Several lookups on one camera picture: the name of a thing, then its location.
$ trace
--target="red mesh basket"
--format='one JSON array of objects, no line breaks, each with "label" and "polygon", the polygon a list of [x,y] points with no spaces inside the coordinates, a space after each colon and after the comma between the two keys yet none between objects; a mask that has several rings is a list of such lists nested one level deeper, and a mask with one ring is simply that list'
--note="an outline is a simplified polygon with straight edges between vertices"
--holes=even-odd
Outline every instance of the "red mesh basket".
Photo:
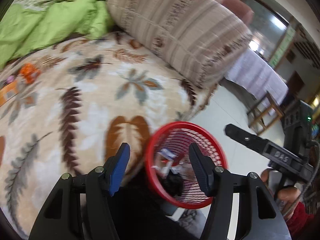
[{"label": "red mesh basket", "polygon": [[196,142],[203,155],[210,156],[215,165],[228,168],[222,147],[205,129],[190,122],[172,122],[161,127],[149,140],[146,148],[146,173],[149,184],[162,198],[171,204],[187,208],[203,208],[212,202],[199,188],[198,182],[184,180],[181,196],[170,196],[162,187],[154,165],[155,154],[166,148],[182,158],[188,155],[189,145]]}]

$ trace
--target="green blanket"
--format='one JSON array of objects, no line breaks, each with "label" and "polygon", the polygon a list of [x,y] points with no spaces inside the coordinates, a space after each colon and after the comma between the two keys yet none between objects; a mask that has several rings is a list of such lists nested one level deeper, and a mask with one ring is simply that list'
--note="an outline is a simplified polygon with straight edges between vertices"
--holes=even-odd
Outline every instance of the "green blanket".
[{"label": "green blanket", "polygon": [[0,70],[8,60],[63,41],[71,33],[97,39],[112,26],[106,0],[16,0],[0,22]]}]

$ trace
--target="tiled floor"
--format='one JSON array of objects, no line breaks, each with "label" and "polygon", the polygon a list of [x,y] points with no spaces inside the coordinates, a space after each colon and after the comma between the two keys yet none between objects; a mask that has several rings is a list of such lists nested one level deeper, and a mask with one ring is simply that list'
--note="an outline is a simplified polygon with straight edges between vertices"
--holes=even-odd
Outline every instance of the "tiled floor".
[{"label": "tiled floor", "polygon": [[[246,112],[250,103],[253,103],[249,94],[236,84],[223,80],[210,105],[205,111],[200,112],[191,122],[200,125],[209,131],[221,144],[229,166],[229,171],[236,174],[247,175],[254,171],[260,174],[267,168],[268,159],[256,152],[233,141],[224,134],[224,127],[232,123],[248,132],[254,133],[248,128],[248,118]],[[280,121],[270,127],[262,134],[280,146],[284,143],[284,133]],[[233,240],[236,234],[238,217],[239,197],[234,194],[234,205],[231,215],[228,239]],[[208,215],[210,206],[202,209],[205,216]]]}]

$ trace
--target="red sleeve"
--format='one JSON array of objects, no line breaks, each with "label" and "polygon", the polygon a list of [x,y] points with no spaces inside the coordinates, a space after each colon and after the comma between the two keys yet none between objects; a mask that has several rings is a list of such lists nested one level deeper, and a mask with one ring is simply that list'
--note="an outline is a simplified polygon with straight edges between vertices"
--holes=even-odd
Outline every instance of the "red sleeve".
[{"label": "red sleeve", "polygon": [[308,215],[305,211],[304,205],[299,202],[292,217],[287,220],[287,226],[291,237],[299,233],[312,219],[313,215]]}]

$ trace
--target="pillow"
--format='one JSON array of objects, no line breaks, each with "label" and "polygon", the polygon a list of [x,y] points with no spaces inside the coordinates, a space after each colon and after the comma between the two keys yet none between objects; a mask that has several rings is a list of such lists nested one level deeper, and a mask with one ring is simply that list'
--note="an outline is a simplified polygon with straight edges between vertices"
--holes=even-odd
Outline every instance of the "pillow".
[{"label": "pillow", "polygon": [[218,82],[251,32],[214,0],[108,0],[117,25],[200,88]]}]

